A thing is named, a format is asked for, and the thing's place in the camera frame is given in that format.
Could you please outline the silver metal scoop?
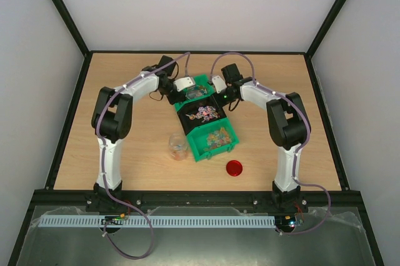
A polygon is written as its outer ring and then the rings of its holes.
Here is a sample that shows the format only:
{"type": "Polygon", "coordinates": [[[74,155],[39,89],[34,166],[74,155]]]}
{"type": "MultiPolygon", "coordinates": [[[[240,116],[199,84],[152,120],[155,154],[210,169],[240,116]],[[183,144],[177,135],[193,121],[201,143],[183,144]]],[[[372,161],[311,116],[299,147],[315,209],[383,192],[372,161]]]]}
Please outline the silver metal scoop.
{"type": "Polygon", "coordinates": [[[186,98],[188,100],[196,99],[196,98],[201,97],[203,95],[204,95],[203,90],[199,89],[199,88],[192,88],[192,89],[188,89],[186,91],[186,98]]]}

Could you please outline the black bin with swirl lollipops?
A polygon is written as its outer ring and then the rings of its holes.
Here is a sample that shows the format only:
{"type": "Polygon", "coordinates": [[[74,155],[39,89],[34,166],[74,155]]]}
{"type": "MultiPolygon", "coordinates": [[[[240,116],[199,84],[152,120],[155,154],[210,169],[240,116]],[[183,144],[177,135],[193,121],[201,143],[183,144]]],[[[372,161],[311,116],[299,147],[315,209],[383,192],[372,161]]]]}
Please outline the black bin with swirl lollipops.
{"type": "Polygon", "coordinates": [[[176,112],[185,135],[195,128],[226,118],[223,107],[217,103],[214,96],[185,102],[176,112]]]}

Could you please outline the green bin with lollipops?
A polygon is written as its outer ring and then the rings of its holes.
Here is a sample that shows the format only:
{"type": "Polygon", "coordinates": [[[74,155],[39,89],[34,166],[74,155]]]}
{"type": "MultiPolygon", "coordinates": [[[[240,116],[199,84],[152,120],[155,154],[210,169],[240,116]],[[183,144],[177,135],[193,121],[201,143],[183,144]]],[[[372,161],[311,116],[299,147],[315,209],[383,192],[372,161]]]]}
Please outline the green bin with lollipops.
{"type": "Polygon", "coordinates": [[[183,102],[178,102],[174,105],[176,111],[179,111],[185,104],[188,104],[198,99],[204,99],[207,96],[215,93],[214,87],[209,83],[207,75],[200,74],[193,77],[193,79],[195,81],[195,85],[185,88],[183,90],[185,100],[183,102]]]}

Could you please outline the green bin with gummy candies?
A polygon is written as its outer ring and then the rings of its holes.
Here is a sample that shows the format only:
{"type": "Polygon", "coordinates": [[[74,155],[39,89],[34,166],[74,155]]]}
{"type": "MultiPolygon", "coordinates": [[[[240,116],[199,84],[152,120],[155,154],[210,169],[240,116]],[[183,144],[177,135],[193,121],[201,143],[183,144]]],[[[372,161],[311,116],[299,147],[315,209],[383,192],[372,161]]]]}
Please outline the green bin with gummy candies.
{"type": "Polygon", "coordinates": [[[187,141],[196,162],[232,151],[239,139],[228,118],[194,128],[187,141]]]}

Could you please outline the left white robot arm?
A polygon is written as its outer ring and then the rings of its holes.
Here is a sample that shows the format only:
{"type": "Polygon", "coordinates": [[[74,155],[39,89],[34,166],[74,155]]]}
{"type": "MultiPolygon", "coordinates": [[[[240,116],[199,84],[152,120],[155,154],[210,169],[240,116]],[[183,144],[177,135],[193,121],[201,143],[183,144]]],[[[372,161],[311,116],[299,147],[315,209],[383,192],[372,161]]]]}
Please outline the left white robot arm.
{"type": "Polygon", "coordinates": [[[153,92],[167,98],[170,105],[185,100],[174,84],[178,74],[177,60],[162,56],[157,64],[145,67],[127,83],[100,89],[91,119],[100,150],[96,192],[112,193],[122,188],[121,152],[123,139],[131,130],[134,103],[153,92]]]}

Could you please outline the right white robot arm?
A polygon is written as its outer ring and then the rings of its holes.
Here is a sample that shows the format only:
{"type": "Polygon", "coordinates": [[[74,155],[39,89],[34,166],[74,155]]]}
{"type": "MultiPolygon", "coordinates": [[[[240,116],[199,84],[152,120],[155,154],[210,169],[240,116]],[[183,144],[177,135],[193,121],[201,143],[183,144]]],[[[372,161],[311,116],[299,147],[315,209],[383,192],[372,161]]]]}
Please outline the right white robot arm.
{"type": "Polygon", "coordinates": [[[308,143],[311,126],[301,96],[283,94],[260,84],[253,77],[243,77],[237,65],[221,70],[222,76],[210,76],[217,103],[225,106],[235,100],[246,101],[267,113],[269,135],[278,148],[277,172],[272,182],[271,199],[275,208],[285,211],[300,197],[299,163],[308,143]]]}

